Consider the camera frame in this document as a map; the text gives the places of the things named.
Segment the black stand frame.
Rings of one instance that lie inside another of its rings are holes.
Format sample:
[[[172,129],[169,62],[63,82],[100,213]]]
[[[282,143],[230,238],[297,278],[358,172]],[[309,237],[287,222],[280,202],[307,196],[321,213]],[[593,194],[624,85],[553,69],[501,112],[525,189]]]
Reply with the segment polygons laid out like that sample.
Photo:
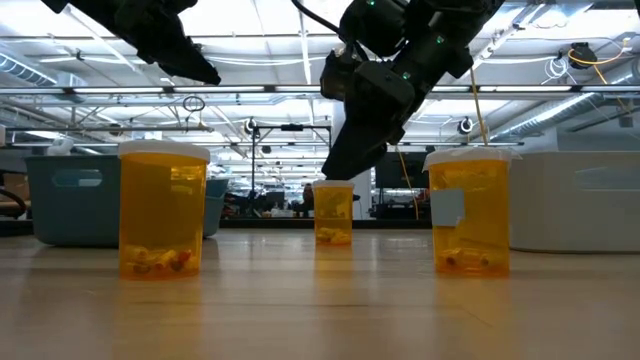
[[[251,190],[249,192],[250,199],[256,198],[256,147],[258,145],[257,132],[265,130],[265,133],[261,135],[260,139],[265,140],[269,134],[278,130],[281,132],[302,132],[304,130],[310,130],[317,138],[319,138],[328,149],[332,147],[332,127],[321,125],[303,125],[296,123],[285,123],[281,125],[254,125],[251,129]]]

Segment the white ball lower right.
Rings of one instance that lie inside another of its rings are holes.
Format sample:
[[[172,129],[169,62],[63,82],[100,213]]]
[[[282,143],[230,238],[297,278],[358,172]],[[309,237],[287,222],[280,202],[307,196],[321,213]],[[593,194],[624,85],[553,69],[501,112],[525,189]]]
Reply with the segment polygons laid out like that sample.
[[[510,271],[510,149],[465,147],[426,156],[438,273],[503,276]]]

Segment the white bulky object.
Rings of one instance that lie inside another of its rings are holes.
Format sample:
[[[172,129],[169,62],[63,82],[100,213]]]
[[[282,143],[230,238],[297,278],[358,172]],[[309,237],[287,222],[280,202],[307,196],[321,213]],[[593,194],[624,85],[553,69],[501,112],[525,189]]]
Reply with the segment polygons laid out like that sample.
[[[46,149],[47,156],[69,156],[74,148],[74,141],[67,138],[55,139]]]

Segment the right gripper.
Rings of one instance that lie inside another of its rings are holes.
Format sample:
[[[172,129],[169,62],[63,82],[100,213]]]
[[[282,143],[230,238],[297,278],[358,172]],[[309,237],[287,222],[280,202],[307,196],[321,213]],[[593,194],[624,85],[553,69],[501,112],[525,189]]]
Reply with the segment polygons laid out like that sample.
[[[413,86],[379,62],[358,66],[349,84],[347,117],[322,167],[327,180],[351,180],[374,167],[405,135]]]

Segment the long linear ceiling light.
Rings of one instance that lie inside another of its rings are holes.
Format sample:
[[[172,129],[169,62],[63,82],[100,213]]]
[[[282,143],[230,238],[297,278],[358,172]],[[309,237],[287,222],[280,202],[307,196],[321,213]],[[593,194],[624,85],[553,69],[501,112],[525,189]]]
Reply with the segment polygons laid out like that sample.
[[[213,94],[213,93],[319,93],[318,85],[232,85],[149,87],[0,87],[0,95],[122,95],[122,94]],[[433,94],[457,93],[630,93],[640,85],[447,85],[435,86]]]

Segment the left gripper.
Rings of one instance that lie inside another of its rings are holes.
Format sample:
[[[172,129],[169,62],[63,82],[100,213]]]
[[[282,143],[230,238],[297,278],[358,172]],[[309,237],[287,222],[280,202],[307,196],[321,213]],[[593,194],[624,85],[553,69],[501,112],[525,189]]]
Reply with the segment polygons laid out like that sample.
[[[73,6],[171,76],[219,84],[217,69],[184,33],[179,14],[197,0],[42,0],[55,13]]]

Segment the teal plastic bin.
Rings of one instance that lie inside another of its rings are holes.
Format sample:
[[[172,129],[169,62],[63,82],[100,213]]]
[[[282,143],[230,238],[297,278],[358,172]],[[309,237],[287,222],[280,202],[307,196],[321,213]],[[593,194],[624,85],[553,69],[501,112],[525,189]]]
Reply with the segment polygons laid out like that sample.
[[[33,156],[26,166],[38,240],[53,246],[119,246],[118,156]]]

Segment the white plastic bin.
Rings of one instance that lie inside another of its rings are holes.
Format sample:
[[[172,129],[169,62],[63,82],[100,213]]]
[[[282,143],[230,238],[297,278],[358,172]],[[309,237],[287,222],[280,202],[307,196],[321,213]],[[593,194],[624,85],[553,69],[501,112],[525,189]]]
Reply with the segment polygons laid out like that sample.
[[[510,169],[510,246],[640,254],[640,151],[523,154]]]

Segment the large orange medicine bottle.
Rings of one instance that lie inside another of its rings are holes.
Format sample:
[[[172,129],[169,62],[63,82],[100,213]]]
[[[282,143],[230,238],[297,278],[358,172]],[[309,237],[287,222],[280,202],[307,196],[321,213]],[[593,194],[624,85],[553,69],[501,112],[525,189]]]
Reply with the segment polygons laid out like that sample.
[[[317,245],[347,246],[353,240],[354,184],[319,180],[313,183],[314,235]]]
[[[210,152],[187,143],[133,140],[119,145],[118,158],[120,277],[197,276]]]

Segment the silver spiral air duct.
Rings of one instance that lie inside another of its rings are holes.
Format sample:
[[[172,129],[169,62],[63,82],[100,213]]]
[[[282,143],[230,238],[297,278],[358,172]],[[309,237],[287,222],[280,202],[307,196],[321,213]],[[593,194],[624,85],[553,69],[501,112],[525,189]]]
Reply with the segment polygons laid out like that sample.
[[[5,53],[0,53],[0,72],[12,75],[38,87],[49,87],[57,84],[54,78]]]
[[[528,110],[503,126],[491,131],[491,142],[505,142],[521,139],[533,133],[541,132],[578,115],[594,110],[605,101],[605,95],[615,92],[616,88],[640,86],[640,56],[606,73],[606,84],[587,83],[579,92],[555,101],[545,102]]]

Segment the black monitor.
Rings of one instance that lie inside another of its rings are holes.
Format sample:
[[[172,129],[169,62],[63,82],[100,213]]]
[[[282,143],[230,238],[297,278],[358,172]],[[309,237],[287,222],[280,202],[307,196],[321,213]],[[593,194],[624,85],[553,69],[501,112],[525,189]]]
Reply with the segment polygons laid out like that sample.
[[[388,152],[375,166],[375,185],[383,189],[426,188],[429,175],[423,170],[426,152]]]

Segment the brown cardboard box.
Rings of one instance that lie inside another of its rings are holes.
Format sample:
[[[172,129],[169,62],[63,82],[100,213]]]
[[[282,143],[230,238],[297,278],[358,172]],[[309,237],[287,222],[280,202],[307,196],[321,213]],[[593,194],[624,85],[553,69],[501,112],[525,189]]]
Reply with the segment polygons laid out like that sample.
[[[1,179],[4,190],[17,195],[24,201],[30,199],[27,175],[20,173],[3,173]]]

